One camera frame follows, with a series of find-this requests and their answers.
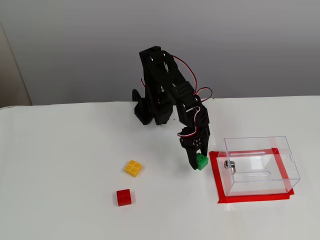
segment gray wall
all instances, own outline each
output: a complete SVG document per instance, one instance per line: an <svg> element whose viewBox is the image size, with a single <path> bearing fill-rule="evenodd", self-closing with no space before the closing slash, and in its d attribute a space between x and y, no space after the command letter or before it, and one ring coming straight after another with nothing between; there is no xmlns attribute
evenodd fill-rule
<svg viewBox="0 0 320 240"><path fill-rule="evenodd" d="M154 45L216 98L320 95L318 0L0 0L0 20L35 105L130 101Z"/></svg>
<svg viewBox="0 0 320 240"><path fill-rule="evenodd" d="M0 108L16 105L31 101L0 22Z"/></svg>

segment transparent plastic box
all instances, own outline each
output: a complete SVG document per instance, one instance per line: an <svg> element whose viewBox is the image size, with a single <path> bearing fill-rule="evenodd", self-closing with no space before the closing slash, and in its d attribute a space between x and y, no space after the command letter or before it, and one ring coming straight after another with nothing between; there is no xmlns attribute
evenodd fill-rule
<svg viewBox="0 0 320 240"><path fill-rule="evenodd" d="M225 138L217 161L225 196L288 193L300 176L285 136Z"/></svg>

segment red and white wire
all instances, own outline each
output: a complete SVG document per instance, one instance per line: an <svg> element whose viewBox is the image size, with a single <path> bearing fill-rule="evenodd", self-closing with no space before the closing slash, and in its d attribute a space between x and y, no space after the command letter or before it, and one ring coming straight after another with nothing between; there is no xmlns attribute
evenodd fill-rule
<svg viewBox="0 0 320 240"><path fill-rule="evenodd" d="M197 114L200 112L201 108L199 106L195 106L193 108L191 108L191 110L198 108L198 110L196 111L196 113L194 114L194 124L195 124L195 129L193 133L187 134L187 135L181 135L180 133L178 133L177 135L181 138L188 138L188 137L192 137L193 135L195 135L198 131L198 127L197 127L197 122L196 122L196 116Z"/></svg>
<svg viewBox="0 0 320 240"><path fill-rule="evenodd" d="M181 60L180 58L178 58L177 56L173 56L172 57L174 59L177 59L178 61L180 61L182 64L184 64L186 66L186 68L189 70L189 72L191 73L193 80L194 80L194 94L196 94L197 91L197 78L196 75L193 73L193 71L191 70L191 68L188 66L188 64L186 64L183 60Z"/></svg>
<svg viewBox="0 0 320 240"><path fill-rule="evenodd" d="M195 95L198 95L202 90L205 90L205 89L209 89L209 90L211 91L211 95L210 95L208 98L206 98L205 100L202 100L202 101L201 101L202 103L203 103L204 101L207 101L209 98L212 97L212 94L213 94L212 89L211 89L210 87L205 86L205 87L200 88L200 89L199 89L198 91L196 91L196 93L195 93Z"/></svg>
<svg viewBox="0 0 320 240"><path fill-rule="evenodd" d="M146 88L146 85L144 84L144 82L142 81L142 79L144 79L144 77L142 77L140 80L141 80L141 83L142 83L143 87Z"/></svg>

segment white tabletop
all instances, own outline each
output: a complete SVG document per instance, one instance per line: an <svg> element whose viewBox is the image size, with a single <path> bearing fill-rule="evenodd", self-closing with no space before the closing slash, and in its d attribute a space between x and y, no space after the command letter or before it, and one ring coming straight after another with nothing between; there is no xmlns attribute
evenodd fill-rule
<svg viewBox="0 0 320 240"><path fill-rule="evenodd" d="M133 102L0 109L0 240L317 239L320 97L211 99L223 138L286 136L301 181L290 200L217 204L212 169L189 165L174 110L143 126ZM129 160L143 171L124 172ZM130 189L133 204L117 206Z"/></svg>

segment black robotic arm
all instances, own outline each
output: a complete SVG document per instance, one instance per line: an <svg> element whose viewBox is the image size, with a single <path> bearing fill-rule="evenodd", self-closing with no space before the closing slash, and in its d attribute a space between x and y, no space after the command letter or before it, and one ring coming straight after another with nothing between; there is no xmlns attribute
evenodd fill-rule
<svg viewBox="0 0 320 240"><path fill-rule="evenodd" d="M195 89L185 80L174 57L161 47L154 46L139 53L145 82L145 97L132 91L132 100L138 102L134 114L147 125L154 118L157 125L166 124L173 105L179 121L186 125L178 134L181 146L186 149L189 163L198 168L197 151L207 156L210 136L209 117Z"/></svg>

